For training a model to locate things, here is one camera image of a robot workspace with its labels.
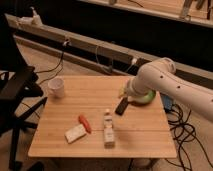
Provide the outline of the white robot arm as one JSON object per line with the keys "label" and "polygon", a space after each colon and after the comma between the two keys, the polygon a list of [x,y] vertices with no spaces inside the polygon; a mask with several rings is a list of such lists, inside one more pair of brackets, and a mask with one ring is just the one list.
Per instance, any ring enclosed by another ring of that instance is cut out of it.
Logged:
{"label": "white robot arm", "polygon": [[175,63],[161,58],[142,65],[136,76],[122,87],[119,96],[148,103],[151,94],[159,91],[178,100],[213,123],[213,90],[185,81],[175,75]]}

